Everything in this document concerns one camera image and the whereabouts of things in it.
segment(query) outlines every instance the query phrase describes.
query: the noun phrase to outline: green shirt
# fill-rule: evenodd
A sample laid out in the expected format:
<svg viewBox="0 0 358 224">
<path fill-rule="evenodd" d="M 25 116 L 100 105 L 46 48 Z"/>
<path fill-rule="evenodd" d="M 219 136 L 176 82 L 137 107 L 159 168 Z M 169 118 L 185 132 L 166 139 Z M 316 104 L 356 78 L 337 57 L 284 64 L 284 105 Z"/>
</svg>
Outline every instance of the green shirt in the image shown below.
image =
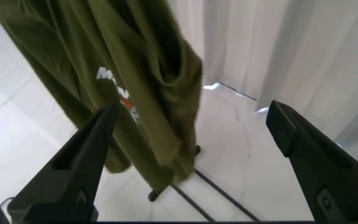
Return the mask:
<svg viewBox="0 0 358 224">
<path fill-rule="evenodd" d="M 0 23 L 77 127 L 120 104 L 110 172 L 155 190 L 193 172 L 202 64 L 165 1 L 0 0 Z"/>
</svg>

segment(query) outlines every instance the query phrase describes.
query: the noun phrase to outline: metal rod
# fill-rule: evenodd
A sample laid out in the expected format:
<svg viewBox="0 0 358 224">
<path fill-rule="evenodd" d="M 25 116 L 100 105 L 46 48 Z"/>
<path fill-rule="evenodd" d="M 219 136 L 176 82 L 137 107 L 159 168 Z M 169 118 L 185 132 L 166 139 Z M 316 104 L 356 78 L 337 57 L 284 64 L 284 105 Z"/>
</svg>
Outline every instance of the metal rod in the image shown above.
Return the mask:
<svg viewBox="0 0 358 224">
<path fill-rule="evenodd" d="M 210 215 L 208 215 L 208 213 L 206 213 L 200 206 L 198 206 L 196 202 L 194 202 L 189 196 L 187 196 L 187 194 L 185 194 L 183 191 L 181 191 L 178 187 L 174 185 L 171 185 L 171 187 L 176 190 L 178 194 L 180 194 L 180 196 L 182 196 L 191 206 L 193 206 L 193 208 L 197 210 L 197 212 L 202 214 L 202 216 L 204 216 L 209 222 L 215 222 L 215 220 L 210 217 Z"/>
<path fill-rule="evenodd" d="M 232 197 L 230 197 L 230 195 L 228 195 L 225 191 L 223 191 L 222 189 L 220 189 L 214 182 L 212 182 L 211 180 L 209 180 L 206 176 L 204 176 L 204 174 L 202 174 L 200 171 L 198 171 L 197 169 L 194 169 L 195 173 L 201 177 L 205 182 L 207 182 L 211 187 L 213 187 L 215 190 L 217 190 L 221 195 L 223 195 L 223 197 L 225 197 L 226 199 L 228 199 L 233 205 L 235 205 L 239 210 L 241 210 L 243 213 L 245 213 L 246 215 L 248 215 L 249 218 L 251 218 L 253 221 L 255 222 L 259 222 L 260 220 L 254 215 L 252 214 L 250 211 L 248 211 L 248 209 L 244 208 L 240 203 L 238 203 L 236 200 L 234 200 Z"/>
</svg>

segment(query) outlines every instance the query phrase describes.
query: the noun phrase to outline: white curtain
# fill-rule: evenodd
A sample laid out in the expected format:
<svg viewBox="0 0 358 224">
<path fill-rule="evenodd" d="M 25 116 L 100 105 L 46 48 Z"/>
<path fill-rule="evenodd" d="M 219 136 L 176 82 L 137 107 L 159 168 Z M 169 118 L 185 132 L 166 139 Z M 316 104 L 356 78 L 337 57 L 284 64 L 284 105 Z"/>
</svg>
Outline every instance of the white curtain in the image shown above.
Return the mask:
<svg viewBox="0 0 358 224">
<path fill-rule="evenodd" d="M 221 82 L 300 112 L 358 156 L 358 0 L 168 0 Z"/>
</svg>

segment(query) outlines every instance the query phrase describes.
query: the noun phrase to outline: black rubber foot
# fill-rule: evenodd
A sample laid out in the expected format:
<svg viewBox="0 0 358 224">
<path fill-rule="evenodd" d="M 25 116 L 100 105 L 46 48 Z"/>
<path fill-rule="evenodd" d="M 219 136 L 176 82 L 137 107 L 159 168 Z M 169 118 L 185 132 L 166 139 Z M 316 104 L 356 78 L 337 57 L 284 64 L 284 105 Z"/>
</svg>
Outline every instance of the black rubber foot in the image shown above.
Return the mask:
<svg viewBox="0 0 358 224">
<path fill-rule="evenodd" d="M 158 196 L 160 196 L 160 194 L 157 194 L 154 191 L 151 191 L 148 196 L 149 201 L 154 202 L 158 198 Z"/>
<path fill-rule="evenodd" d="M 201 147 L 196 145 L 196 156 L 201 152 Z"/>
</svg>

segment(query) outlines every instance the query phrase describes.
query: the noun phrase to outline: white marble floor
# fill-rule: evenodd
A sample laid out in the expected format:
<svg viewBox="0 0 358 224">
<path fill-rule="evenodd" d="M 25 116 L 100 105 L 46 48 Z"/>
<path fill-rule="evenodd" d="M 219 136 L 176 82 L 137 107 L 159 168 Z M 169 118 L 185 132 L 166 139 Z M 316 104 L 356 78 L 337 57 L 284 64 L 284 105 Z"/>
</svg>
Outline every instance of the white marble floor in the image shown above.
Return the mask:
<svg viewBox="0 0 358 224">
<path fill-rule="evenodd" d="M 196 167 L 261 220 L 312 220 L 288 160 L 255 102 L 216 85 L 204 89 L 196 128 Z M 0 26 L 0 202 L 15 196 L 76 131 Z M 250 221 L 199 177 L 180 188 L 219 221 Z M 205 221 L 169 188 L 150 203 L 133 168 L 103 172 L 99 220 Z"/>
</svg>

